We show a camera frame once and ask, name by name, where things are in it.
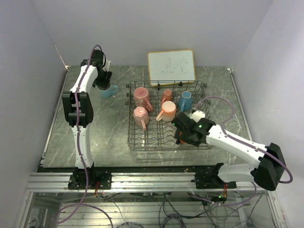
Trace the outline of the light blue mug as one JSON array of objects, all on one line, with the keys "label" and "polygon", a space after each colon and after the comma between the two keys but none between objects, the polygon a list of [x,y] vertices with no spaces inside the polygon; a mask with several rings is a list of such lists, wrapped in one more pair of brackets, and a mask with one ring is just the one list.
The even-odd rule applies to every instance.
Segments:
[{"label": "light blue mug", "polygon": [[109,98],[118,91],[118,86],[110,84],[107,89],[99,89],[99,95],[102,98]]}]

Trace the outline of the pink patterned mug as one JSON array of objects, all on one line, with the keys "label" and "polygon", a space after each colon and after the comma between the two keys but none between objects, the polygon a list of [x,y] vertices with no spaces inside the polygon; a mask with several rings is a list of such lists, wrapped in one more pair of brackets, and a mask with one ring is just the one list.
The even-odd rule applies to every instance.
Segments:
[{"label": "pink patterned mug", "polygon": [[133,97],[136,107],[144,107],[148,112],[153,111],[153,107],[150,103],[149,91],[144,87],[139,87],[134,90]]}]

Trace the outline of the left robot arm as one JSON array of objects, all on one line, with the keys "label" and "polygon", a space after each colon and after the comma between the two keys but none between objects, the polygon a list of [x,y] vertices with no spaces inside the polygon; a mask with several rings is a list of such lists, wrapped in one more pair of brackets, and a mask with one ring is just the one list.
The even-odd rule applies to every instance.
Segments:
[{"label": "left robot arm", "polygon": [[101,46],[94,46],[89,58],[81,62],[81,71],[73,87],[62,93],[64,117],[75,140],[77,170],[84,171],[94,164],[89,138],[94,111],[89,94],[93,87],[100,90],[110,87],[110,65],[111,61],[106,58]]}]

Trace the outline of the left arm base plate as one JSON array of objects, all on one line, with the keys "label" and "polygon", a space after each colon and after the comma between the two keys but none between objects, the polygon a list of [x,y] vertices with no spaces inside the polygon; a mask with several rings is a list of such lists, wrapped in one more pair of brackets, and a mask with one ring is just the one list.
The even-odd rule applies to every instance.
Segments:
[{"label": "left arm base plate", "polygon": [[69,190],[85,190],[88,183],[88,189],[109,190],[112,183],[112,175],[109,171],[95,168],[79,169],[74,168],[70,175]]}]

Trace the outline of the dark blue textured mug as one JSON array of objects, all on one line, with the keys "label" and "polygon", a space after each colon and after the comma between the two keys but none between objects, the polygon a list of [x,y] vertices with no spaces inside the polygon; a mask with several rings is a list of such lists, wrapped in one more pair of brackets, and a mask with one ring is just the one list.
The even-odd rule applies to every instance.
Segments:
[{"label": "dark blue textured mug", "polygon": [[178,108],[180,112],[188,111],[192,105],[192,93],[189,91],[183,91],[178,100]]}]

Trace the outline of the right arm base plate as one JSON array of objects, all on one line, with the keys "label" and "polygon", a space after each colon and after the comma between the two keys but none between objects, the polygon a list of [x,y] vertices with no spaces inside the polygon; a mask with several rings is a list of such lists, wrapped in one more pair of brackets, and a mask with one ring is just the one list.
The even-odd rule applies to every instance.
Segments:
[{"label": "right arm base plate", "polygon": [[225,184],[228,186],[228,189],[235,189],[237,187],[235,181],[224,182],[219,177],[219,169],[223,165],[224,163],[210,166],[193,166],[191,171],[194,171],[195,175],[191,182],[195,183],[196,189],[223,189]]}]

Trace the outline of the small coral mug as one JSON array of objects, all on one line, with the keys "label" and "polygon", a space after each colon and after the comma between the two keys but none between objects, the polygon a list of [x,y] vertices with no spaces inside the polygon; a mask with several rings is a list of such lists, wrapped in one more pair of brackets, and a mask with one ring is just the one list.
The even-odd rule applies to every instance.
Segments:
[{"label": "small coral mug", "polygon": [[172,91],[169,89],[165,89],[161,96],[161,104],[163,104],[166,101],[172,101]]}]

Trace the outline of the yellow framed whiteboard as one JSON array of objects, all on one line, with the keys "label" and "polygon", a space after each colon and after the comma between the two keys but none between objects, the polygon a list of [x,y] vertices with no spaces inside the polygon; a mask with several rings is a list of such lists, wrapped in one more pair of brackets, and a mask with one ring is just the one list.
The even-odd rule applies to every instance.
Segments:
[{"label": "yellow framed whiteboard", "polygon": [[193,83],[196,80],[191,49],[149,52],[147,57],[152,86]]}]

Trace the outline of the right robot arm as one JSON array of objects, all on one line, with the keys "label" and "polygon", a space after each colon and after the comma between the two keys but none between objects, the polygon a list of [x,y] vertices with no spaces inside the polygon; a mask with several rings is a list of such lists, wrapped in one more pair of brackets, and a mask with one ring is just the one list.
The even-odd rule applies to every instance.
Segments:
[{"label": "right robot arm", "polygon": [[220,165],[218,172],[209,177],[213,187],[220,188],[228,182],[243,181],[254,182],[265,190],[276,190],[286,167],[281,148],[277,144],[266,146],[230,133],[205,118],[201,111],[196,111],[191,116],[179,113],[172,124],[176,127],[175,138],[178,142],[194,146],[202,143],[216,146],[246,161],[239,165]]}]

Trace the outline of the pink faceted mug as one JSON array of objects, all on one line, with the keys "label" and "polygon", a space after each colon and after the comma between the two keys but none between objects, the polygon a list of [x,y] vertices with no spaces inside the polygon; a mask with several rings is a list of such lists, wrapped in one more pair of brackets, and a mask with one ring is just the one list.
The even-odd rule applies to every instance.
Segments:
[{"label": "pink faceted mug", "polygon": [[137,126],[141,127],[144,131],[147,130],[149,123],[149,115],[144,107],[136,107],[133,111],[134,122]]}]

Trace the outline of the salmon pink mug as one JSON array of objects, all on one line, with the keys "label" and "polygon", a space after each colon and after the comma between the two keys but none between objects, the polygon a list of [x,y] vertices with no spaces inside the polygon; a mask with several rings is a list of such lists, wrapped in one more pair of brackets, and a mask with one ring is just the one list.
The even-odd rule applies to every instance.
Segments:
[{"label": "salmon pink mug", "polygon": [[176,114],[176,104],[172,101],[165,101],[161,106],[161,111],[156,117],[156,121],[170,122],[174,119]]}]

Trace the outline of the aluminium frame rail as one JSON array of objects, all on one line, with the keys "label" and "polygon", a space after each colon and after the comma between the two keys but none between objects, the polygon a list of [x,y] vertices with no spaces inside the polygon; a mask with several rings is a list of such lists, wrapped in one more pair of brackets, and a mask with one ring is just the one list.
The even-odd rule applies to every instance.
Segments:
[{"label": "aluminium frame rail", "polygon": [[[28,192],[73,192],[68,189],[70,173],[33,173],[28,180]],[[113,173],[111,180],[100,184],[98,192],[179,192],[221,191],[220,187],[199,186],[194,173]]]}]

